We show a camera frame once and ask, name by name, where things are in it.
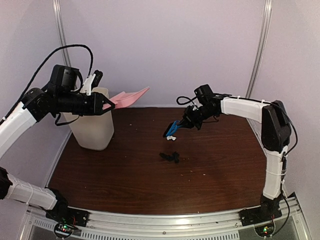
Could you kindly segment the pink plastic dustpan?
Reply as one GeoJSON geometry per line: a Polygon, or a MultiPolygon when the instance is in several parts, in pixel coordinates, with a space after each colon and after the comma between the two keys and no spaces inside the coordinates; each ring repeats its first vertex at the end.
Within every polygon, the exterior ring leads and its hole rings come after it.
{"type": "Polygon", "coordinates": [[[115,105],[115,109],[128,108],[141,98],[149,89],[150,87],[148,86],[137,92],[122,91],[111,97],[109,100],[115,105]]]}

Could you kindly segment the blue hand brush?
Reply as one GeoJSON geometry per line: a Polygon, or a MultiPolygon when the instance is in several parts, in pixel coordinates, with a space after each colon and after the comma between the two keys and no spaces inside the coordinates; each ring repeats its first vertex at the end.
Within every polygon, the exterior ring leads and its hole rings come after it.
{"type": "Polygon", "coordinates": [[[167,127],[167,129],[164,131],[162,137],[163,138],[166,138],[166,137],[169,137],[169,136],[173,136],[173,134],[180,128],[179,127],[179,120],[176,120],[172,123],[170,123],[167,127]]]}

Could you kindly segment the white paper scrap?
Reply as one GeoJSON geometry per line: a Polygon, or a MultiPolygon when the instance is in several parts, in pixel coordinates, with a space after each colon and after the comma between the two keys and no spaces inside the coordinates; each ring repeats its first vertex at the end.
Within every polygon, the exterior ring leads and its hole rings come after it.
{"type": "Polygon", "coordinates": [[[169,136],[166,136],[166,139],[168,141],[175,141],[177,138],[175,136],[169,135],[169,136]]]}

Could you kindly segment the black paper scrap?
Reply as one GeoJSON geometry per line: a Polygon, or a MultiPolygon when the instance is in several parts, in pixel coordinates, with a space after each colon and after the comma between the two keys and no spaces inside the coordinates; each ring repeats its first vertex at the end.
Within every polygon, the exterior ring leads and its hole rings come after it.
{"type": "Polygon", "coordinates": [[[159,153],[159,156],[167,160],[168,162],[174,162],[175,164],[178,164],[180,162],[180,154],[176,151],[174,151],[172,154],[165,154],[163,152],[159,153]]]}

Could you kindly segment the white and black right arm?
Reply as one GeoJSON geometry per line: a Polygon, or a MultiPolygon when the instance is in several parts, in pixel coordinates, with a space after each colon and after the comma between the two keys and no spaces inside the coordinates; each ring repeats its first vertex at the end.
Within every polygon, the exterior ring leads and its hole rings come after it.
{"type": "Polygon", "coordinates": [[[257,208],[256,216],[261,221],[268,220],[276,212],[275,205],[270,201],[278,200],[282,193],[292,133],[283,103],[279,100],[267,102],[214,93],[207,84],[196,88],[194,93],[200,106],[188,106],[179,127],[200,130],[203,121],[220,115],[233,115],[261,125],[260,137],[266,153],[266,176],[261,197],[263,205],[257,208]]]}

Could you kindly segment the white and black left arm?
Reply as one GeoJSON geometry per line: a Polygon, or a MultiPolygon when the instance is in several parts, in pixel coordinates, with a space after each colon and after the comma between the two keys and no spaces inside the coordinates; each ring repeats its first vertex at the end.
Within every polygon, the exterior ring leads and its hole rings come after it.
{"type": "MultiPolygon", "coordinates": [[[[92,84],[98,84],[102,76],[97,70],[83,80],[77,68],[55,65],[46,89],[35,87],[23,94],[12,113],[1,122],[0,154],[3,156],[24,132],[48,114],[59,120],[62,113],[101,116],[115,109],[114,102],[91,90],[92,84]]],[[[71,209],[59,202],[52,190],[22,181],[5,168],[0,169],[0,198],[51,210],[61,222],[72,218],[71,209]]]]}

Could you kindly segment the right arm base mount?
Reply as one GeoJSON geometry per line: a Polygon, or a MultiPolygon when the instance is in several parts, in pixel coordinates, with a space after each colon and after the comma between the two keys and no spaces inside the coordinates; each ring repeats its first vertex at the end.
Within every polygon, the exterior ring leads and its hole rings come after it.
{"type": "Polygon", "coordinates": [[[265,196],[260,198],[260,206],[244,208],[239,214],[243,227],[254,225],[255,233],[262,238],[268,238],[276,233],[275,219],[283,216],[280,201],[282,195],[271,200],[265,196]]]}

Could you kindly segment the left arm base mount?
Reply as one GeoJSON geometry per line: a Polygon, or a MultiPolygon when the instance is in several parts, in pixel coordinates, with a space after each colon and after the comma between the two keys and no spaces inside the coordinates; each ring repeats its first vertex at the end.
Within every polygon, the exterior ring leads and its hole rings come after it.
{"type": "Polygon", "coordinates": [[[65,240],[74,231],[79,232],[79,227],[87,226],[89,212],[69,207],[67,199],[57,189],[48,189],[54,193],[57,202],[53,209],[43,209],[45,217],[56,222],[53,233],[59,240],[65,240]]]}

